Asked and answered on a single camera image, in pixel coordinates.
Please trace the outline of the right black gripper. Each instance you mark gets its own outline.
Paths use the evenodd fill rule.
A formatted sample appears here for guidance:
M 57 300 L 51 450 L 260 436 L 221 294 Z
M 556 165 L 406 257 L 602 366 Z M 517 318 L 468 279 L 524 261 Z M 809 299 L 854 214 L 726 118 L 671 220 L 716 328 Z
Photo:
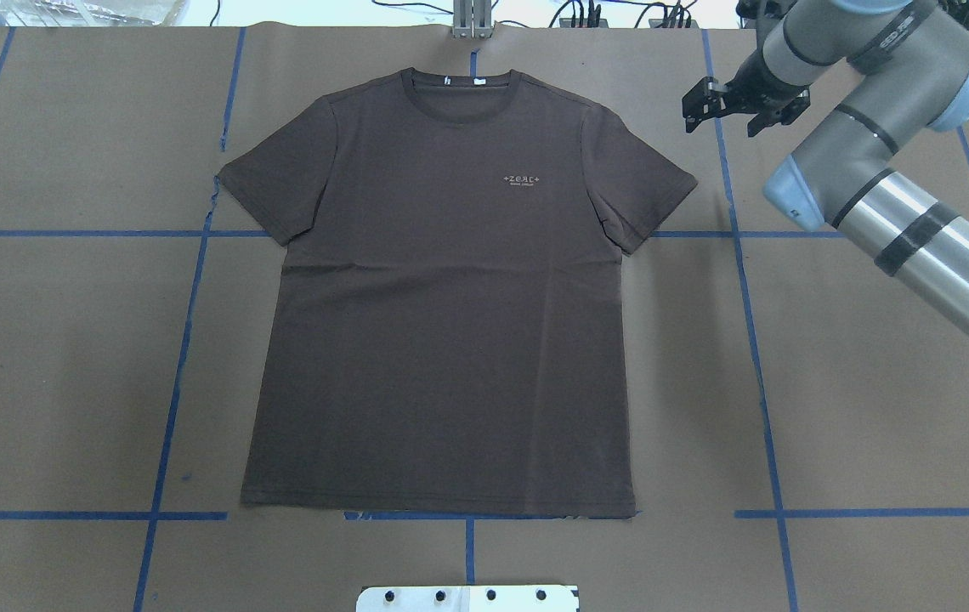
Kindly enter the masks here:
M 746 136 L 756 137 L 765 128 L 794 124 L 810 108 L 810 89 L 788 84 L 768 69 L 761 51 L 753 51 L 727 88 L 714 76 L 705 76 L 682 99 L 685 132 L 691 134 L 700 124 L 723 117 L 727 93 L 727 115 L 752 115 Z

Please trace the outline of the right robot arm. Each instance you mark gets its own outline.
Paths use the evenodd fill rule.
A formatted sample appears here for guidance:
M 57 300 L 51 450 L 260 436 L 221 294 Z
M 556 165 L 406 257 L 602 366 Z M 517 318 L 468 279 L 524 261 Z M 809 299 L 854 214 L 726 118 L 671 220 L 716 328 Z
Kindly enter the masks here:
M 969 120 L 969 31 L 935 1 L 796 1 L 732 80 L 682 99 L 688 132 L 749 115 L 746 132 L 788 125 L 808 90 L 846 61 L 861 81 L 783 162 L 765 198 L 806 231 L 833 226 L 885 275 L 969 336 L 969 221 L 890 167 L 922 131 Z

